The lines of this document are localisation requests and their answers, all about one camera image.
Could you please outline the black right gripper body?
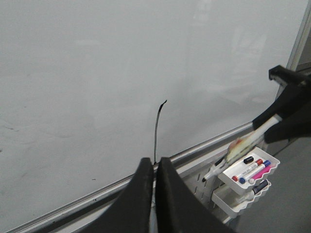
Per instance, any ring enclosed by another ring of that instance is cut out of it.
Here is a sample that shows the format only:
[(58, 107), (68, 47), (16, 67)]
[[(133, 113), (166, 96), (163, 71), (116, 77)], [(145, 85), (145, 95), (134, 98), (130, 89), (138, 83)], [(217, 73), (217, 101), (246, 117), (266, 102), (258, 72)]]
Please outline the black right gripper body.
[(278, 65), (268, 71), (270, 80), (275, 80), (281, 85), (295, 84), (304, 88), (311, 88), (311, 78), (308, 75), (292, 71)]

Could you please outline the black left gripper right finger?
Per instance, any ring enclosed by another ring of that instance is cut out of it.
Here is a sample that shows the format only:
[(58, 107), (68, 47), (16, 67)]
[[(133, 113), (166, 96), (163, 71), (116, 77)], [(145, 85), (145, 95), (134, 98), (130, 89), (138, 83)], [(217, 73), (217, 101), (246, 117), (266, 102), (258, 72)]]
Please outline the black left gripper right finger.
[(311, 116), (295, 114), (270, 127), (264, 133), (264, 141), (266, 143), (274, 143), (285, 139), (310, 136)]

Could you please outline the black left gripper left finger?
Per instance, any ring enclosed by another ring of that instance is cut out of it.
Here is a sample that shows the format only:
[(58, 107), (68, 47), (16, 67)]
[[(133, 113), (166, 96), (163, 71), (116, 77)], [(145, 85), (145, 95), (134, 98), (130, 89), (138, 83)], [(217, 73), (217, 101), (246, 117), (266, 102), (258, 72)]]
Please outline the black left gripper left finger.
[(150, 158), (142, 158), (129, 184), (82, 233), (148, 233), (153, 195), (154, 169)]

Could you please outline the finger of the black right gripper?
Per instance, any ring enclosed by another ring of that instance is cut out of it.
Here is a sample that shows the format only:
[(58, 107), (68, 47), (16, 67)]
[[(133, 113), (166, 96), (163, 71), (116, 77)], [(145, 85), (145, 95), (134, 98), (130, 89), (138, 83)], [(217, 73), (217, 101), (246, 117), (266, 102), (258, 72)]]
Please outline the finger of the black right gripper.
[(268, 119), (278, 115), (285, 119), (298, 111), (311, 99), (311, 88), (288, 84), (278, 98), (253, 121), (253, 129), (256, 130)]
[(185, 185), (171, 160), (161, 158), (156, 172), (159, 233), (233, 233)]

